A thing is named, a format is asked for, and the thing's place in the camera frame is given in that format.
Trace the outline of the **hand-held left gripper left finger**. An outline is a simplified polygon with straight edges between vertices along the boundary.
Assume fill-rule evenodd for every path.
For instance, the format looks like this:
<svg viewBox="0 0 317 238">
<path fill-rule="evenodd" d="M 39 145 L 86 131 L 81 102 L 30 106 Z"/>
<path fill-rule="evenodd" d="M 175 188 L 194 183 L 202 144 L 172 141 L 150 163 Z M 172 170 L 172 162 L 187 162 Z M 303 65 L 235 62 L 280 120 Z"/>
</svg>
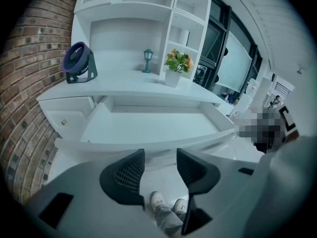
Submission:
<svg viewBox="0 0 317 238">
<path fill-rule="evenodd" d="M 26 205 L 45 238 L 159 238 L 145 212 L 143 149 L 73 166 Z"/>
</svg>

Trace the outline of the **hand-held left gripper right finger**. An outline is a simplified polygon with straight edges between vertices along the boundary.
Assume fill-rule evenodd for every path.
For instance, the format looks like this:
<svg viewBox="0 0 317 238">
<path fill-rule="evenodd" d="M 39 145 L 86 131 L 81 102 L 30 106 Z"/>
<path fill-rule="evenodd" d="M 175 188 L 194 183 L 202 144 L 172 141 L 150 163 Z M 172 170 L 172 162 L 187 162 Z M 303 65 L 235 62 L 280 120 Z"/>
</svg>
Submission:
<svg viewBox="0 0 317 238">
<path fill-rule="evenodd" d="M 189 195 L 183 236 L 248 238 L 254 197 L 244 194 L 257 163 L 178 148 L 177 170 Z"/>
</svg>

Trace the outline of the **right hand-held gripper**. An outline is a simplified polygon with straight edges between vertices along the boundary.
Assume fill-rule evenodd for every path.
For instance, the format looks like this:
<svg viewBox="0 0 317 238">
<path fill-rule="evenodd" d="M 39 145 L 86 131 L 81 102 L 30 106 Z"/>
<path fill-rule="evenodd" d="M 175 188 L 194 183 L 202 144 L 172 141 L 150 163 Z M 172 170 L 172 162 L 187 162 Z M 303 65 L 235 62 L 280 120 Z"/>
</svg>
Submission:
<svg viewBox="0 0 317 238">
<path fill-rule="evenodd" d="M 278 108 L 278 112 L 282 120 L 282 143 L 288 143 L 296 140 L 299 137 L 299 132 L 289 110 L 285 105 L 282 105 Z"/>
</svg>

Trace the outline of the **white cabinet drawer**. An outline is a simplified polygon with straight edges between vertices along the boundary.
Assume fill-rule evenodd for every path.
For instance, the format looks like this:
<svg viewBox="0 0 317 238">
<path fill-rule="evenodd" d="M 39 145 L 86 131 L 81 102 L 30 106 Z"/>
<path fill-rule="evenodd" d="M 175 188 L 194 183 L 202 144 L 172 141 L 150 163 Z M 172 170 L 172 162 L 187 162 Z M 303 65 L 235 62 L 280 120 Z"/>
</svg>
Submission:
<svg viewBox="0 0 317 238">
<path fill-rule="evenodd" d="M 233 122 L 213 103 L 172 98 L 106 96 L 73 140 L 55 146 L 79 162 L 128 150 L 147 154 L 210 148 L 237 137 Z"/>
</svg>

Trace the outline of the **white cabinet counter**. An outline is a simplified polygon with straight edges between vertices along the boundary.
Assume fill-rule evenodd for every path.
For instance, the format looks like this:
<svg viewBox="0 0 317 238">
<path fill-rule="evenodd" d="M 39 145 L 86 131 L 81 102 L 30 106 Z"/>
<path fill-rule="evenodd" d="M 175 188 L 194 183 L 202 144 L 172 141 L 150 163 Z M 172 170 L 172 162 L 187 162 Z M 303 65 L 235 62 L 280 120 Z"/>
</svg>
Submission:
<svg viewBox="0 0 317 238">
<path fill-rule="evenodd" d="M 62 82 L 38 97 L 42 100 L 89 96 L 95 107 L 106 96 L 172 98 L 210 102 L 217 106 L 220 98 L 208 90 L 181 77 L 176 88 L 165 84 L 162 75 L 146 74 L 139 70 L 101 71 L 97 78 L 68 84 Z"/>
</svg>

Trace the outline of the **purple desk fan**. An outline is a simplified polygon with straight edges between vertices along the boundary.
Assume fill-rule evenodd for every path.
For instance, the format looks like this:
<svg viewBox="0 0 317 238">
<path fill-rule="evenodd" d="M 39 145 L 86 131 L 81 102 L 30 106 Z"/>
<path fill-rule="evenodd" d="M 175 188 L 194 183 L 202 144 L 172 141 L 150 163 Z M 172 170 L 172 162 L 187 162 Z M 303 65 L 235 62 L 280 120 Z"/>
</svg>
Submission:
<svg viewBox="0 0 317 238">
<path fill-rule="evenodd" d="M 71 46 L 63 58 L 62 69 L 68 84 L 85 83 L 98 76 L 94 53 L 84 42 Z"/>
</svg>

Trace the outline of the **person's right white shoe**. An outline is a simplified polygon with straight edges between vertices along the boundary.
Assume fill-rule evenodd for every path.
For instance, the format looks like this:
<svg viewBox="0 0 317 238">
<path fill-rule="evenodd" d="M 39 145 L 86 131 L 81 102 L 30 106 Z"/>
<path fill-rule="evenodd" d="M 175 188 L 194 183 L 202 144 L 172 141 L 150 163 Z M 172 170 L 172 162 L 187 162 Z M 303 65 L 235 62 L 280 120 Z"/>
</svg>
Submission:
<svg viewBox="0 0 317 238">
<path fill-rule="evenodd" d="M 182 215 L 187 212 L 187 201 L 183 198 L 177 199 L 172 208 L 176 215 Z"/>
</svg>

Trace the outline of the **person's white shoe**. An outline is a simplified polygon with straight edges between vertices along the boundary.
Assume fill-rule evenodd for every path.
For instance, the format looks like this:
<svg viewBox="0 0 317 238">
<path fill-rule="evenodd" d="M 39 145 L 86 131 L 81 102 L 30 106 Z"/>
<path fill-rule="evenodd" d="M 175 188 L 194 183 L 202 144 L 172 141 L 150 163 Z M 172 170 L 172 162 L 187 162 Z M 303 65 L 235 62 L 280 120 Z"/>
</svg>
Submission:
<svg viewBox="0 0 317 238">
<path fill-rule="evenodd" d="M 182 215 L 187 212 L 187 201 L 183 198 L 177 199 L 172 208 L 176 215 Z"/>
<path fill-rule="evenodd" d="M 158 191 L 153 191 L 150 195 L 150 206 L 153 210 L 156 210 L 158 207 L 164 205 L 163 195 Z"/>
</svg>

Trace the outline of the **clear plastic water jug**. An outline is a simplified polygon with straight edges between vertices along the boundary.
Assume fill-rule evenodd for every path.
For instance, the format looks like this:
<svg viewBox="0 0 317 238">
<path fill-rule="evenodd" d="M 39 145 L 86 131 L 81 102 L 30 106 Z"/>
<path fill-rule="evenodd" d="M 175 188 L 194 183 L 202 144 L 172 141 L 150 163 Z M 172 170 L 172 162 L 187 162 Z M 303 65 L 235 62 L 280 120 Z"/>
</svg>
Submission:
<svg viewBox="0 0 317 238">
<path fill-rule="evenodd" d="M 248 82 L 248 86 L 246 89 L 246 94 L 253 99 L 259 87 L 259 82 L 253 78 L 251 78 Z"/>
</svg>

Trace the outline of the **person's grey trousers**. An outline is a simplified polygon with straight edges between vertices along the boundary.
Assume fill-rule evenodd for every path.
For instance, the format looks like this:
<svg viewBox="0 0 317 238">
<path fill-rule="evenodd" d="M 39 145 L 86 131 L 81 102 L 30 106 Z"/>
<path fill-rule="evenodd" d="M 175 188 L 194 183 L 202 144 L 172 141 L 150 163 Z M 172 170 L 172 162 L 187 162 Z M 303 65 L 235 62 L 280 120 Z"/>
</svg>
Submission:
<svg viewBox="0 0 317 238">
<path fill-rule="evenodd" d="M 160 228 L 169 238 L 181 237 L 186 211 L 174 213 L 166 205 L 160 205 L 155 209 L 154 213 L 157 227 Z"/>
</svg>

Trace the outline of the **person's white shirt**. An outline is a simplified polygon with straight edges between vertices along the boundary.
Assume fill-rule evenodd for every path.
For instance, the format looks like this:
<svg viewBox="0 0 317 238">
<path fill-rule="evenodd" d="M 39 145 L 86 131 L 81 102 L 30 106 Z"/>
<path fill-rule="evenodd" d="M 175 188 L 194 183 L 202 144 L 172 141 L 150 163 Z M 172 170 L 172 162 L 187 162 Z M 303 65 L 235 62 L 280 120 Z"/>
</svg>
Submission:
<svg viewBox="0 0 317 238">
<path fill-rule="evenodd" d="M 264 191 L 250 218 L 251 237 L 292 238 L 317 210 L 317 136 L 299 137 L 273 157 Z"/>
</svg>

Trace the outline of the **person's left white shoe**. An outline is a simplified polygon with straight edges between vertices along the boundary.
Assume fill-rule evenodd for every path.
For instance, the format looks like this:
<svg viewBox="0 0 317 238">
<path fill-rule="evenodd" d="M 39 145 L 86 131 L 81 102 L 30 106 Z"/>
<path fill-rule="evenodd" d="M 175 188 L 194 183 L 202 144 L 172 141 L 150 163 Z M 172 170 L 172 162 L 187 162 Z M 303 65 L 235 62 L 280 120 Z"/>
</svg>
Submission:
<svg viewBox="0 0 317 238">
<path fill-rule="evenodd" d="M 158 191 L 153 191 L 150 195 L 150 206 L 153 210 L 156 210 L 158 207 L 164 205 L 163 195 Z"/>
</svg>

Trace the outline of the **black framed window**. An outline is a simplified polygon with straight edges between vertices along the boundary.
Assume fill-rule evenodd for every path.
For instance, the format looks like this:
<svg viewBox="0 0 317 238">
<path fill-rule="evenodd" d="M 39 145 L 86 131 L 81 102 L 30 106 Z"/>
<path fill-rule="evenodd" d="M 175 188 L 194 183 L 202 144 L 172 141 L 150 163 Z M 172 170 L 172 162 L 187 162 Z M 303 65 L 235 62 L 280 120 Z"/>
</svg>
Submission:
<svg viewBox="0 0 317 238">
<path fill-rule="evenodd" d="M 228 42 L 229 32 L 232 32 L 252 59 L 240 92 L 216 85 L 219 80 L 220 65 L 229 53 L 225 46 Z M 213 91 L 222 98 L 226 95 L 240 98 L 245 93 L 250 79 L 256 79 L 262 60 L 254 39 L 232 8 L 222 0 L 211 0 L 207 33 L 193 82 Z"/>
</svg>

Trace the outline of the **potted orange flower plant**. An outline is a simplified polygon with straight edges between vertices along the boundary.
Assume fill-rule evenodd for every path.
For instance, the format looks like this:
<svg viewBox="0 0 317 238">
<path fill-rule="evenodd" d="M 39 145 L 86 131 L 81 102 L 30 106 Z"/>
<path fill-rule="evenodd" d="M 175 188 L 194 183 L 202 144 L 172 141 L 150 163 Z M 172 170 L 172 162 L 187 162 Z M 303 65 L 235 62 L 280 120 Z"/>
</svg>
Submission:
<svg viewBox="0 0 317 238">
<path fill-rule="evenodd" d="M 164 65 L 168 66 L 165 72 L 165 84 L 176 88 L 182 73 L 189 73 L 194 67 L 194 62 L 188 54 L 182 54 L 177 49 L 173 49 L 167 54 Z"/>
</svg>

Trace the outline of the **teal lantern ornament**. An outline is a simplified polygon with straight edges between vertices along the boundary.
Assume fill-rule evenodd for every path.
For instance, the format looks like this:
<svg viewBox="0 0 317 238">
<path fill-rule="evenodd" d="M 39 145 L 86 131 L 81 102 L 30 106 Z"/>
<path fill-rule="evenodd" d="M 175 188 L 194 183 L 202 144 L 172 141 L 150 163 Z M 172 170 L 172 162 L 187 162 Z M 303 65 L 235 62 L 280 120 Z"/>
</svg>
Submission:
<svg viewBox="0 0 317 238">
<path fill-rule="evenodd" d="M 151 71 L 149 70 L 149 61 L 152 59 L 153 53 L 154 52 L 150 49 L 146 49 L 144 51 L 144 59 L 146 60 L 146 65 L 145 68 L 142 70 L 142 73 L 151 73 Z"/>
</svg>

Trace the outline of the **white shelf unit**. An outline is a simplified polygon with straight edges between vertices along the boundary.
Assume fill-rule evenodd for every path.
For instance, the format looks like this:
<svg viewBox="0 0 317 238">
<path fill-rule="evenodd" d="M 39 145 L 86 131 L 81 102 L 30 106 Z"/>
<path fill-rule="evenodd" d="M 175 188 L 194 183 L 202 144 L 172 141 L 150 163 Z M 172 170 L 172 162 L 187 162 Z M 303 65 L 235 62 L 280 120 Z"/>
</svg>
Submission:
<svg viewBox="0 0 317 238">
<path fill-rule="evenodd" d="M 163 74 L 177 49 L 199 64 L 211 0 L 77 0 L 71 42 L 84 42 L 98 71 L 149 70 Z"/>
</svg>

